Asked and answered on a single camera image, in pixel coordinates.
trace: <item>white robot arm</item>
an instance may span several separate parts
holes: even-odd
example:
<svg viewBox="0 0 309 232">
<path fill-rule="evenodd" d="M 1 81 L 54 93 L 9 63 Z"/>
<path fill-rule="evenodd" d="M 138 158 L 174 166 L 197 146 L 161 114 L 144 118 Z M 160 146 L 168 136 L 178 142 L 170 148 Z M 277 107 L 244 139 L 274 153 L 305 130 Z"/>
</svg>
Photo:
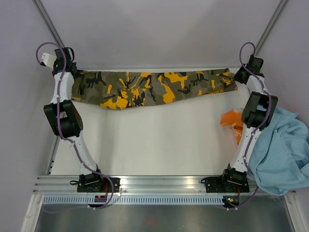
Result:
<svg viewBox="0 0 309 232">
<path fill-rule="evenodd" d="M 114 192 L 119 191 L 119 178 L 103 178 L 103 174 L 98 168 L 96 162 L 92 159 L 83 138 L 83 121 L 78 114 L 74 104 L 71 101 L 72 86 L 74 78 L 79 72 L 76 69 L 76 63 L 73 62 L 70 52 L 74 57 L 71 48 L 62 49 L 65 57 L 63 57 L 60 49 L 55 50 L 56 56 L 44 53 L 41 65 L 53 69 L 55 79 L 55 90 L 53 98 L 49 105 L 44 106 L 45 115 L 51 125 L 55 135 L 59 135 L 57 116 L 60 116 L 60 127 L 65 142 L 69 145 L 80 168 L 80 178 L 78 181 L 77 192 L 104 192 L 106 188 L 110 191 L 111 182 L 118 183 L 114 186 Z M 57 101 L 59 101 L 59 110 L 57 109 Z"/>
<path fill-rule="evenodd" d="M 237 151 L 228 167 L 221 176 L 204 178 L 206 192 L 209 193 L 237 193 L 249 192 L 247 172 L 249 160 L 255 143 L 263 129 L 270 124 L 278 98 L 270 95 L 265 87 L 264 76 L 260 73 L 263 60 L 251 55 L 249 62 L 235 74 L 235 80 L 246 84 L 250 97 L 243 109 L 241 121 L 243 124 L 242 136 Z"/>
</svg>

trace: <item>white backdrop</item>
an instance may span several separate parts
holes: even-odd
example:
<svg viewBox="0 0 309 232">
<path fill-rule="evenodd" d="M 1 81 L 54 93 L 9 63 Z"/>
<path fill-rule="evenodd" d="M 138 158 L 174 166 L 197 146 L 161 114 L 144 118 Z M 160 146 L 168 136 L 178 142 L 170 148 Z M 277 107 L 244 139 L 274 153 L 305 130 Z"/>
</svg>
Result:
<svg viewBox="0 0 309 232">
<path fill-rule="evenodd" d="M 239 67 L 280 0 L 42 0 L 79 68 Z"/>
</svg>

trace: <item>blue towel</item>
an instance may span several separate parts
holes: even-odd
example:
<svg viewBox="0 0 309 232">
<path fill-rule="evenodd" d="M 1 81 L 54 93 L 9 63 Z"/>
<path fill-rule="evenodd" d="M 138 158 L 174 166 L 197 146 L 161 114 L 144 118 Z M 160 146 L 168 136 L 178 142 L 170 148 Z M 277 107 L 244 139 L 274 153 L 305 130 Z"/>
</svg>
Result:
<svg viewBox="0 0 309 232">
<path fill-rule="evenodd" d="M 277 107 L 249 161 L 257 185 L 274 195 L 309 187 L 309 130 L 296 116 Z"/>
</svg>

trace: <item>orange cloth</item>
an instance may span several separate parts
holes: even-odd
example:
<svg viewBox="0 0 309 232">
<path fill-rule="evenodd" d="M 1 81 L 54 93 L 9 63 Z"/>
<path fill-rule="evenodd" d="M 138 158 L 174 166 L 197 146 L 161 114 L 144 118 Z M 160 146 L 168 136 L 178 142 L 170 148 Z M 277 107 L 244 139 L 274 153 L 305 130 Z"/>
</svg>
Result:
<svg viewBox="0 0 309 232">
<path fill-rule="evenodd" d="M 241 114 L 242 112 L 238 110 L 231 110 L 221 115 L 221 121 L 220 121 L 221 126 L 229 125 L 230 129 L 233 129 L 237 144 L 240 143 L 242 135 L 243 122 L 241 121 Z"/>
</svg>

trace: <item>camouflage cloth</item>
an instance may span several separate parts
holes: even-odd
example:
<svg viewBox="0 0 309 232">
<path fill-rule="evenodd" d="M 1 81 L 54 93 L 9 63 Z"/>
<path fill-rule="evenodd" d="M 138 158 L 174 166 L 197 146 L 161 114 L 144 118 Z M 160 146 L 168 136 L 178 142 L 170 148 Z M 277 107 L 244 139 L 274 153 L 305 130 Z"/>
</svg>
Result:
<svg viewBox="0 0 309 232">
<path fill-rule="evenodd" d="M 84 72 L 76 78 L 74 100 L 110 109 L 161 105 L 209 93 L 236 90 L 229 69 L 196 72 Z"/>
</svg>

